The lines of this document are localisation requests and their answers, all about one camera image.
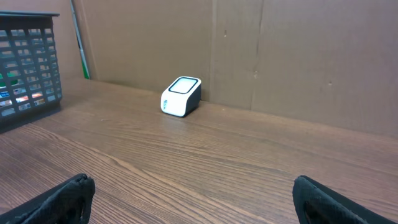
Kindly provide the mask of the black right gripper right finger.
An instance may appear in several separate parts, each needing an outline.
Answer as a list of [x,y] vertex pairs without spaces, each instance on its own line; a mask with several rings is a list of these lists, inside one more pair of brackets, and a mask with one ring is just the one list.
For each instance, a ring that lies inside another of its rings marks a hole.
[[305,175],[292,196],[300,224],[395,224]]

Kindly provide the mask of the brown cardboard backboard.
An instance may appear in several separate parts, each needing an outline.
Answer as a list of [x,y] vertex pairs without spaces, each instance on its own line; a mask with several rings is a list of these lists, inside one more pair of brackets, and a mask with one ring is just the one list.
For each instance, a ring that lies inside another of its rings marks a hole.
[[[198,77],[205,101],[397,136],[396,1],[73,1],[90,77],[163,91]],[[82,74],[70,1],[57,12],[62,77]]]

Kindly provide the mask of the dark grey plastic basket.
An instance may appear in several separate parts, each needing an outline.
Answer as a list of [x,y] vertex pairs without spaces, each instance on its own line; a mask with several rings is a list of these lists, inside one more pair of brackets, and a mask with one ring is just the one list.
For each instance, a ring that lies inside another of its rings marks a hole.
[[60,111],[54,12],[1,11],[1,132]]

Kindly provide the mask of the white barcode scanner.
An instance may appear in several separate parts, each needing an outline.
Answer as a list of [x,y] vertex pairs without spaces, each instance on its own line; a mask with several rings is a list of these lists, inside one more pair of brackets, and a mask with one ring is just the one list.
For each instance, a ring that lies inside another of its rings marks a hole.
[[185,117],[195,110],[201,101],[201,80],[195,77],[178,77],[161,95],[163,113]]

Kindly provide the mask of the white green pole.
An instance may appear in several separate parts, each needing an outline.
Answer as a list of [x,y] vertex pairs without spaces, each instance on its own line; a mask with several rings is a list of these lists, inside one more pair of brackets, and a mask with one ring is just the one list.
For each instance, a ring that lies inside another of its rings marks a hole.
[[81,41],[81,35],[80,35],[80,30],[79,30],[79,25],[78,25],[78,20],[77,20],[73,0],[70,0],[70,7],[71,7],[71,12],[72,12],[73,25],[75,27],[76,39],[77,39],[78,47],[79,47],[79,51],[80,51],[81,63],[82,63],[82,67],[83,67],[83,74],[84,74],[84,77],[89,80],[90,73],[88,71],[88,66],[87,66],[87,62],[86,62],[86,58],[85,58],[85,52],[83,49],[83,43]]

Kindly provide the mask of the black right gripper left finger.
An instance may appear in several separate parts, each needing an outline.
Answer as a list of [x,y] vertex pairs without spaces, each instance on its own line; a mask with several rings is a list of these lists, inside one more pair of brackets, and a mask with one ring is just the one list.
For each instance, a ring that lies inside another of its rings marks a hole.
[[5,224],[87,224],[95,195],[95,181],[77,174],[50,190],[1,215]]

